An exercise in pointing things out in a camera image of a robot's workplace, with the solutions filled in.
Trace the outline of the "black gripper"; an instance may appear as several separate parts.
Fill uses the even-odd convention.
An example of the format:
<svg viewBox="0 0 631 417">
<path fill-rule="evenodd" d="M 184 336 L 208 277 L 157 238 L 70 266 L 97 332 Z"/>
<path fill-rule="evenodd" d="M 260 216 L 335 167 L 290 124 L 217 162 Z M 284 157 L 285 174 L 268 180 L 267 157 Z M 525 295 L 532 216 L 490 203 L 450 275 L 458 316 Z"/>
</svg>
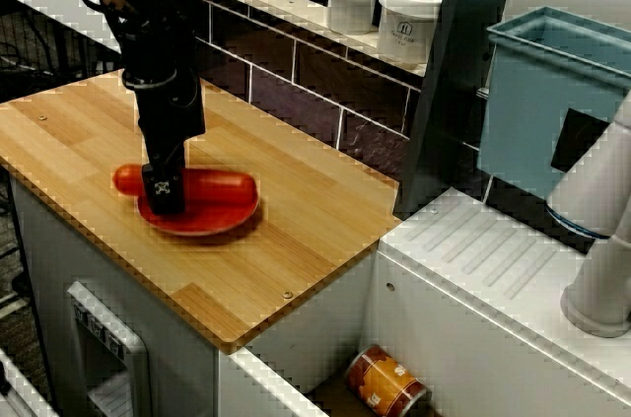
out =
<svg viewBox="0 0 631 417">
<path fill-rule="evenodd" d="M 205 133 L 199 79 L 191 69 L 176 69 L 167 79 L 150 82 L 125 69 L 122 82 L 134 92 L 138 106 L 138 126 L 150 163 L 141 167 L 150 210 L 161 216 L 183 213 L 183 143 Z"/>
</svg>

